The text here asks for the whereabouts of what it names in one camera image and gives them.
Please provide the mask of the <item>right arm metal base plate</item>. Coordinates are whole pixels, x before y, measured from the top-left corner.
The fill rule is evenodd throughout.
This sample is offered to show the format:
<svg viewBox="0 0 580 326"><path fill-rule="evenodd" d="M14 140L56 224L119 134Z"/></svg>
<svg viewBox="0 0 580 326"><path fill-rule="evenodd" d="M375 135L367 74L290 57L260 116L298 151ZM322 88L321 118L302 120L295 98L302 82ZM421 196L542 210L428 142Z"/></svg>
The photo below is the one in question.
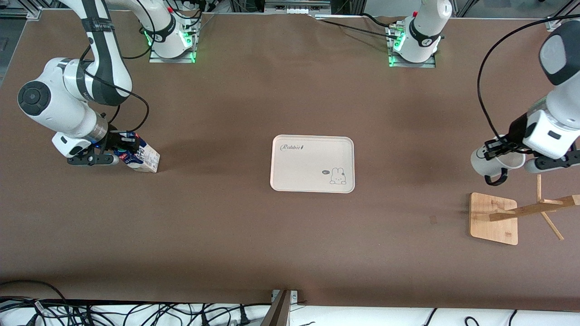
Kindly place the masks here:
<svg viewBox="0 0 580 326"><path fill-rule="evenodd" d="M184 63L196 62L197 47L201 22L193 24L191 21L186 24L176 23L174 31L165 41L154 42L150 53L150 62Z"/></svg>

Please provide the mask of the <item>white mug with black handle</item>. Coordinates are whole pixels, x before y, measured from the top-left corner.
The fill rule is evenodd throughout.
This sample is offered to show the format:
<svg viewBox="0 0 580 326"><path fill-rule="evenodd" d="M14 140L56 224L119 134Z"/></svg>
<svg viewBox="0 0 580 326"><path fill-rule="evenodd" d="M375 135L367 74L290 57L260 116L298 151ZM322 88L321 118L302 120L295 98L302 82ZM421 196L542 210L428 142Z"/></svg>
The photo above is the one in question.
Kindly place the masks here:
<svg viewBox="0 0 580 326"><path fill-rule="evenodd" d="M492 155L486 147L482 146L472 152L470 161L472 168L483 176L486 184L500 186L508 179L511 170L524 165L526 155L513 152Z"/></svg>

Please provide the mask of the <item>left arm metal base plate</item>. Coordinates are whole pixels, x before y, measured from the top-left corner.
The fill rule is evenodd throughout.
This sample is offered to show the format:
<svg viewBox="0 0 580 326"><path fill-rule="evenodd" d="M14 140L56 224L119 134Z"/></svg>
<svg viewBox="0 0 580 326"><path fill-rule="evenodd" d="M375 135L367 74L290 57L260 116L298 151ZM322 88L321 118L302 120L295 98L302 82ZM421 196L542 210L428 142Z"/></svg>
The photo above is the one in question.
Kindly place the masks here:
<svg viewBox="0 0 580 326"><path fill-rule="evenodd" d="M389 24L385 28L385 32L389 36L396 37L395 39L387 38L387 54L390 67L436 68L434 53L425 62L410 62L398 53L397 50L407 40L402 20Z"/></svg>

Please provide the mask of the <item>grey power strip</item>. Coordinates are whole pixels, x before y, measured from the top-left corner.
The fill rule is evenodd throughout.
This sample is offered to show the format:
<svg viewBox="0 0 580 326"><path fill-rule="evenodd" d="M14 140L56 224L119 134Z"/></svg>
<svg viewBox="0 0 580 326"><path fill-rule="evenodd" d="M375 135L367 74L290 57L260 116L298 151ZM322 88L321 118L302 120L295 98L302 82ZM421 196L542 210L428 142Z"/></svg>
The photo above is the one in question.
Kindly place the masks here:
<svg viewBox="0 0 580 326"><path fill-rule="evenodd" d="M265 0L269 14L332 14L331 0Z"/></svg>

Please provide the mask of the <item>cream tray with rabbit print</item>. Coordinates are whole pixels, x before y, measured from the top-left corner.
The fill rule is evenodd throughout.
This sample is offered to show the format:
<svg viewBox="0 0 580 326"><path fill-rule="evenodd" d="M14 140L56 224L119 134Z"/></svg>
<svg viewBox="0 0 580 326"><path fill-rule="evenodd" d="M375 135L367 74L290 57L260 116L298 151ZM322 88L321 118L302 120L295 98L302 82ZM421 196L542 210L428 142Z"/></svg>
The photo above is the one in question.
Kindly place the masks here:
<svg viewBox="0 0 580 326"><path fill-rule="evenodd" d="M280 134L272 144L270 187L278 192L348 194L356 187L354 163L350 138Z"/></svg>

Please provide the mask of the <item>aluminium profile post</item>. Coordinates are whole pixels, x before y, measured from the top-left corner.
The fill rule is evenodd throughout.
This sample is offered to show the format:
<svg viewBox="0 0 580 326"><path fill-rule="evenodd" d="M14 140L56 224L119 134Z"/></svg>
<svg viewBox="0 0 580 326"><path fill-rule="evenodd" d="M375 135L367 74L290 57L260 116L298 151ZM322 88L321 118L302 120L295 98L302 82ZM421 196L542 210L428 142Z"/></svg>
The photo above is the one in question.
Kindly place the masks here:
<svg viewBox="0 0 580 326"><path fill-rule="evenodd" d="M297 304L297 290L273 290L272 304L260 326L289 326L290 308Z"/></svg>

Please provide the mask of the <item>wooden mug tree rack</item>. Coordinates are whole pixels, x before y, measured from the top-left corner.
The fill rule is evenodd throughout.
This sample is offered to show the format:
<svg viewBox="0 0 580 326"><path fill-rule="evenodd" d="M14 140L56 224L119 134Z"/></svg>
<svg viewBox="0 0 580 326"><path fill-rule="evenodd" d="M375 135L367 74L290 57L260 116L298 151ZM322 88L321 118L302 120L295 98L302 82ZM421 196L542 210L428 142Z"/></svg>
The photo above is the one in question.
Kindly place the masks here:
<svg viewBox="0 0 580 326"><path fill-rule="evenodd" d="M536 203L518 206L512 199L473 192L469 196L469 235L505 245L518 244L518 219L541 215L558 240L563 235L549 218L549 212L580 206L580 194L557 199L542 196L542 176L536 176Z"/></svg>

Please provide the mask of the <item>blue milk carton green cap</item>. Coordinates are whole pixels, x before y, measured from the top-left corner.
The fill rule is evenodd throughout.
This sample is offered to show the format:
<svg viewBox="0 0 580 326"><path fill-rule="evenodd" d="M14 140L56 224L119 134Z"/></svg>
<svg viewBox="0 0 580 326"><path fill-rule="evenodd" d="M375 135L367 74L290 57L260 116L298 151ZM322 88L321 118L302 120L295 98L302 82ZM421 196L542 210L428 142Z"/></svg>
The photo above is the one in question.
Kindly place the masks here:
<svg viewBox="0 0 580 326"><path fill-rule="evenodd" d="M137 153L130 157L118 157L126 166L139 173L156 173L161 155L139 136Z"/></svg>

